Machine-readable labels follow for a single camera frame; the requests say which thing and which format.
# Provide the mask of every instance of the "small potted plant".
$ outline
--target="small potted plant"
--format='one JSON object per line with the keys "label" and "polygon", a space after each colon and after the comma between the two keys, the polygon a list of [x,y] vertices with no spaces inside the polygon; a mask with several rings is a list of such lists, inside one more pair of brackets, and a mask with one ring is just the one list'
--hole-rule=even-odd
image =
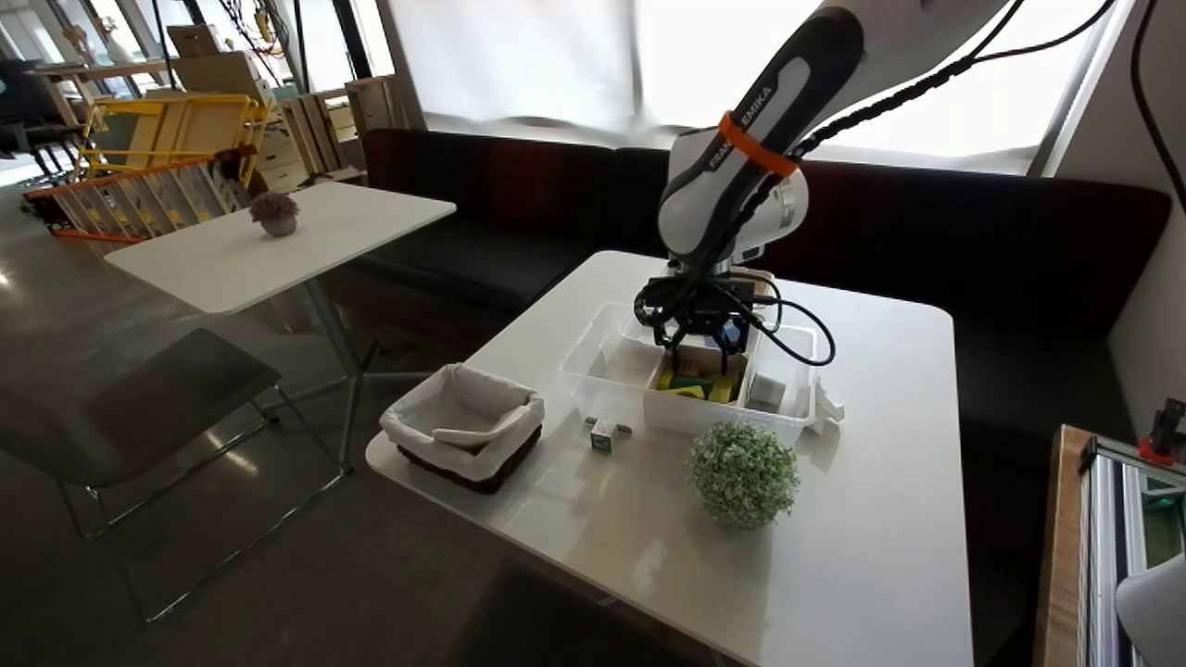
{"label": "small potted plant", "polygon": [[693,445],[693,477],[717,528],[761,529],[788,510],[795,488],[795,455],[771,435],[722,423]]}
{"label": "small potted plant", "polygon": [[295,229],[295,199],[284,194],[259,194],[252,199],[252,219],[270,234],[270,237],[288,237]]}

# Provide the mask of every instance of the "white table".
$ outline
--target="white table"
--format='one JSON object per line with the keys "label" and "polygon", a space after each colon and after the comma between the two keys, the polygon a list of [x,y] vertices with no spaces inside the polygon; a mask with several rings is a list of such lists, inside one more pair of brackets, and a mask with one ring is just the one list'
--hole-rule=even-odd
{"label": "white table", "polygon": [[658,258],[599,253],[469,355],[543,393],[543,437],[501,493],[410,466],[378,435],[365,465],[475,528],[746,662],[969,662],[953,318],[925,304],[780,283],[835,331],[821,387],[839,435],[808,435],[792,514],[722,534],[687,441],[585,445],[561,358]]}
{"label": "white table", "polygon": [[267,237],[247,211],[234,211],[200,226],[174,229],[106,256],[124,274],[161,288],[204,316],[234,316],[284,288],[305,285],[321,331],[343,367],[349,403],[339,426],[339,455],[352,437],[352,414],[364,381],[396,374],[364,369],[337,306],[320,278],[355,256],[365,256],[417,226],[456,211],[447,199],[421,199],[386,190],[320,180],[294,194],[300,216],[294,237]]}

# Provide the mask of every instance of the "green object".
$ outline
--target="green object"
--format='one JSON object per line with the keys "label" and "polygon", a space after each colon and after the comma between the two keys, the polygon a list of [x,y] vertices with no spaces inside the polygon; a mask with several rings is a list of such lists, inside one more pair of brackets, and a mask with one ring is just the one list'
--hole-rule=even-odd
{"label": "green object", "polygon": [[722,423],[693,445],[693,477],[717,528],[761,529],[788,510],[795,488],[795,455],[771,435]]}

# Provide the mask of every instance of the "robotic arm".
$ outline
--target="robotic arm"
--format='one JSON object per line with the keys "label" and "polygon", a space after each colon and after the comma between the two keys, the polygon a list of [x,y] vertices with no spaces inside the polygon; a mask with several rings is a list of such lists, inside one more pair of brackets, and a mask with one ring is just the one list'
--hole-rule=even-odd
{"label": "robotic arm", "polygon": [[632,316],[673,348],[687,334],[742,353],[729,278],[808,216],[808,180],[788,158],[808,130],[956,53],[1007,0],[827,0],[761,69],[742,104],[669,147],[658,237],[669,274],[638,294]]}

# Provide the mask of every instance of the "dark sofa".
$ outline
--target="dark sofa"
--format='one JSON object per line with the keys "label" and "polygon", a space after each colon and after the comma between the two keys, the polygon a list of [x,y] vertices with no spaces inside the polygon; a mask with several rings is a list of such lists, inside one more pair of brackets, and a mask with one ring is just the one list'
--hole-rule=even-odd
{"label": "dark sofa", "polygon": [[[355,267],[494,325],[598,247],[662,253],[666,153],[378,130],[364,154],[372,187],[443,195],[459,211]],[[982,582],[1020,582],[1002,660],[1025,655],[1047,441],[1060,423],[1134,437],[1107,331],[1160,241],[1168,195],[840,164],[805,174],[808,224],[761,267],[953,313],[976,613]]]}

